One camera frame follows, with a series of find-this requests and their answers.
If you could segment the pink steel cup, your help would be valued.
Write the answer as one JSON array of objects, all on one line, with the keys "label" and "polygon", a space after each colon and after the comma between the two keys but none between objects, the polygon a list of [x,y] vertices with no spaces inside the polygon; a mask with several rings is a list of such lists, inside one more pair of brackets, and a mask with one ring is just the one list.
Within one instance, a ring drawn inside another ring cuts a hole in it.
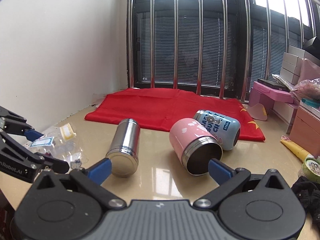
[{"label": "pink steel cup", "polygon": [[208,173],[210,160],[220,160],[223,155],[223,149],[213,135],[193,118],[175,122],[169,140],[180,163],[193,176]]}]

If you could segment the steel window railing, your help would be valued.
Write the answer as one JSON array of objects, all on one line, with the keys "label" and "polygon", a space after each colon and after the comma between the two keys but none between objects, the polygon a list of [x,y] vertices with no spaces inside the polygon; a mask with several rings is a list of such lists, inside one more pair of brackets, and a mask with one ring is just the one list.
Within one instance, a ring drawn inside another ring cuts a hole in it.
[{"label": "steel window railing", "polygon": [[128,0],[129,86],[246,101],[317,36],[319,0]]}]

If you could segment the pink small stool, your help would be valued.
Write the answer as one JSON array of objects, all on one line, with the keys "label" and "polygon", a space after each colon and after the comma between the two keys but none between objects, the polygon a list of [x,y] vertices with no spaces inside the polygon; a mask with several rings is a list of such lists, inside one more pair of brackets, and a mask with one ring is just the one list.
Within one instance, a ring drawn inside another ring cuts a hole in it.
[{"label": "pink small stool", "polygon": [[249,95],[248,105],[264,106],[266,115],[274,115],[280,119],[280,125],[286,134],[290,134],[296,117],[298,104],[289,92],[277,90],[254,81]]}]

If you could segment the white stacked boxes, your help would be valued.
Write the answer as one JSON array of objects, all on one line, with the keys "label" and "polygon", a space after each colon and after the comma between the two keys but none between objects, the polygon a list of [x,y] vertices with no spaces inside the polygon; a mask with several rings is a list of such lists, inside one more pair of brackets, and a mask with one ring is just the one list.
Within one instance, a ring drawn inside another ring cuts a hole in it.
[{"label": "white stacked boxes", "polygon": [[319,66],[319,59],[312,54],[303,49],[289,46],[289,52],[285,52],[283,55],[280,77],[290,84],[296,85],[300,78],[303,59],[308,59]]}]

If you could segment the stainless steel cup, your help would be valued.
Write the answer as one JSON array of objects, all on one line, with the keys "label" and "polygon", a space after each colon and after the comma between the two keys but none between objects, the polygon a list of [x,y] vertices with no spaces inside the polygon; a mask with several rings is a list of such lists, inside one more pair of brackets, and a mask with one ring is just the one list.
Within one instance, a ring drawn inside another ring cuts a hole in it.
[{"label": "stainless steel cup", "polygon": [[112,174],[129,177],[138,168],[140,126],[134,119],[124,119],[118,124],[106,158],[110,159]]}]

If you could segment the pink paper bag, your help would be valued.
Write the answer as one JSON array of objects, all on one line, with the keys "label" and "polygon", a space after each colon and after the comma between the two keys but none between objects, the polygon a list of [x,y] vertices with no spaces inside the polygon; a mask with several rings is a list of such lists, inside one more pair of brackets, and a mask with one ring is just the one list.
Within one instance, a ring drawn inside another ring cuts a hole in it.
[{"label": "pink paper bag", "polygon": [[309,59],[302,59],[298,83],[303,80],[313,80],[317,78],[320,78],[320,67]]}]

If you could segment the pink plastic bag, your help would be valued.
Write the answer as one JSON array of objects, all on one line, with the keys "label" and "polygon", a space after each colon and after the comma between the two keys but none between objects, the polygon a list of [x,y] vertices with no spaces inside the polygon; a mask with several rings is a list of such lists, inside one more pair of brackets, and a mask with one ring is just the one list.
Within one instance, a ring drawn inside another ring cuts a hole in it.
[{"label": "pink plastic bag", "polygon": [[302,100],[302,98],[306,98],[313,101],[319,101],[320,99],[319,78],[316,78],[313,80],[300,81],[291,89],[290,93],[298,100]]}]

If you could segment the red flag cloth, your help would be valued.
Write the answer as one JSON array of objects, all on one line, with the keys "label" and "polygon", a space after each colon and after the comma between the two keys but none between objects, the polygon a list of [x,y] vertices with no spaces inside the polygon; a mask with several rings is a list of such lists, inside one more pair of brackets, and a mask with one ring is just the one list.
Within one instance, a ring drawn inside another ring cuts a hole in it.
[{"label": "red flag cloth", "polygon": [[214,111],[238,120],[241,140],[265,140],[259,126],[238,100],[200,96],[180,89],[128,88],[108,94],[85,120],[117,125],[121,120],[131,118],[141,128],[168,132],[175,122],[192,118],[198,110]]}]

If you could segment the black cloth bundle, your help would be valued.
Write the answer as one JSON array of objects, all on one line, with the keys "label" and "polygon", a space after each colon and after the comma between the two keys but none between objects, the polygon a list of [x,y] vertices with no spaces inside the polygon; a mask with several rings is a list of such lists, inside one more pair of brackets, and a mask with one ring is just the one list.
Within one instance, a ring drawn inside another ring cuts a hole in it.
[{"label": "black cloth bundle", "polygon": [[320,190],[319,183],[312,182],[300,176],[291,187],[306,213],[312,217],[312,223],[319,228]]}]

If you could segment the pink storage box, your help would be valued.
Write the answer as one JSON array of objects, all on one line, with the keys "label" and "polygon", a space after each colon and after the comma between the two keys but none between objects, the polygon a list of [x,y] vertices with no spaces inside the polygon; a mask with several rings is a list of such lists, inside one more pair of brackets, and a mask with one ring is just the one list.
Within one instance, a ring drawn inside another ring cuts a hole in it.
[{"label": "pink storage box", "polygon": [[319,157],[319,117],[299,106],[289,138],[314,157]]}]

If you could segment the blue printed cup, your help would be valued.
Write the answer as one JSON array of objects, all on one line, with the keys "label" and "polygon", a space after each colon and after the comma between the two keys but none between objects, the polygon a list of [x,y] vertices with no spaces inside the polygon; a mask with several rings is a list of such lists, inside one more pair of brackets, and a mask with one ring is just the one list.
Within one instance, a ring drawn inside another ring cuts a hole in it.
[{"label": "blue printed cup", "polygon": [[209,110],[198,110],[193,116],[212,134],[224,151],[230,151],[238,142],[240,122],[235,118]]}]

